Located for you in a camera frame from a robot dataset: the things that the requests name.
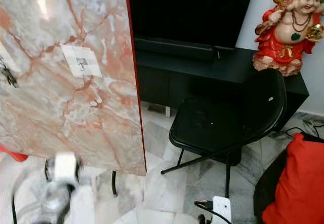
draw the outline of tv screen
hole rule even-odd
[[[250,0],[130,0],[135,37],[234,48]]]

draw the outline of television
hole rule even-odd
[[[183,52],[184,48],[233,49],[249,3],[250,0],[130,0],[136,49],[165,53],[177,53],[177,47],[180,53],[188,52]]]

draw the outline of black tv console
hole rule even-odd
[[[230,99],[238,85],[256,73],[254,50],[219,50],[214,61],[169,56],[137,50],[141,100],[178,108],[183,99],[201,96]],[[278,129],[309,96],[301,74],[285,78],[288,107]]]

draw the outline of marble table top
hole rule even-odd
[[[0,0],[0,143],[145,175],[129,13],[128,0]]]

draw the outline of black chair backrest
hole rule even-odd
[[[271,68],[258,72],[243,83],[240,98],[244,144],[247,144],[273,130],[286,111],[286,87],[281,73]]]

